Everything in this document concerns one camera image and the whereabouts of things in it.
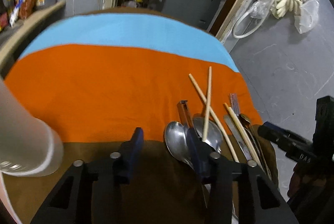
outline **orange fabric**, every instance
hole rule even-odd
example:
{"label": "orange fabric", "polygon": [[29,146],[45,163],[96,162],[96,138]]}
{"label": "orange fabric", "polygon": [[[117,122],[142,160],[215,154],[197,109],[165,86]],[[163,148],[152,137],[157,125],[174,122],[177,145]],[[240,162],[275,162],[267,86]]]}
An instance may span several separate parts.
{"label": "orange fabric", "polygon": [[163,140],[164,128],[179,121],[176,104],[188,100],[192,114],[203,103],[188,74],[206,94],[213,67],[211,105],[223,122],[229,93],[253,123],[261,119],[240,73],[211,62],[140,48],[62,45],[18,61],[6,85],[30,113],[45,121],[63,142],[110,142],[142,127],[146,140]]}

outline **knife blade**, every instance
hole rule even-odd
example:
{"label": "knife blade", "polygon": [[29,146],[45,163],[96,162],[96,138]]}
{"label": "knife blade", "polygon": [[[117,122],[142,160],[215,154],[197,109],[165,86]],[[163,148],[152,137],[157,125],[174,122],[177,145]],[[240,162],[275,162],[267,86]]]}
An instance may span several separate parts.
{"label": "knife blade", "polygon": [[234,136],[235,140],[237,141],[241,151],[243,152],[243,155],[245,155],[246,160],[253,160],[251,153],[249,152],[249,149],[247,148],[245,142],[243,141],[243,138],[241,137],[238,129],[235,127],[233,121],[231,120],[229,115],[224,116],[224,121],[226,122],[228,128],[230,129],[232,135]]}

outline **white cable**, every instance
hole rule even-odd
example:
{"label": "white cable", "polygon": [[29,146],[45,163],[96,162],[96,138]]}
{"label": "white cable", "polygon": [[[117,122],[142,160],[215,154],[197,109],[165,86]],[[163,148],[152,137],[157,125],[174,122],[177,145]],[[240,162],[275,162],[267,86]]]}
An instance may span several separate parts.
{"label": "white cable", "polygon": [[[275,0],[271,0],[270,2],[270,6],[268,7],[269,9],[271,8],[272,4],[274,3]],[[269,13],[269,10],[268,10],[268,13],[261,19],[261,21],[250,31],[248,31],[247,33],[245,34],[242,34],[242,35],[236,35],[235,34],[235,30],[236,28],[240,25],[240,23],[244,20],[244,18],[246,18],[248,15],[250,15],[250,13],[253,11],[252,7],[250,7],[249,10],[247,10],[238,20],[237,22],[235,23],[233,29],[232,29],[232,35],[237,38],[237,39],[242,39],[242,38],[246,38],[248,37],[250,34],[254,33],[260,26],[261,24],[263,24],[264,20],[266,19],[266,17],[268,16],[268,13]]]}

